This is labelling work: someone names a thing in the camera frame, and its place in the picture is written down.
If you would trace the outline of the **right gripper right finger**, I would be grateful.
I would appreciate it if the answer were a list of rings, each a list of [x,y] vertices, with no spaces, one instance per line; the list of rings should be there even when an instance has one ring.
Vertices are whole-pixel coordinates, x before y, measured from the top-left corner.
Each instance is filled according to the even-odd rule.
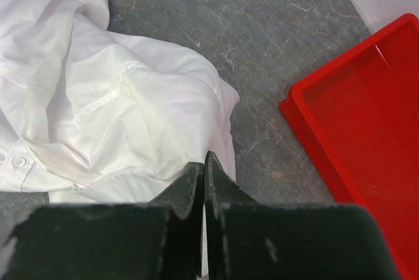
[[[211,279],[399,279],[369,212],[354,204],[257,203],[213,152],[204,166]]]

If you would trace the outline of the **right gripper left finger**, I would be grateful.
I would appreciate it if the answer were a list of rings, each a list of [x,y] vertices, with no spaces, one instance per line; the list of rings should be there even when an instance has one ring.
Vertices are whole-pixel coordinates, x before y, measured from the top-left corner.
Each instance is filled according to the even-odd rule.
[[[2,279],[196,279],[204,166],[189,163],[147,203],[46,205],[1,249]]]

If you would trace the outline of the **white button shirt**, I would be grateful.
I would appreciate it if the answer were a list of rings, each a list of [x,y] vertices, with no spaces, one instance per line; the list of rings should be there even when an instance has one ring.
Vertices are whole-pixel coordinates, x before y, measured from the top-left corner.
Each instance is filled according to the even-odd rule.
[[[1,0],[1,190],[150,201],[213,151],[239,100],[196,51],[108,30],[108,0]]]

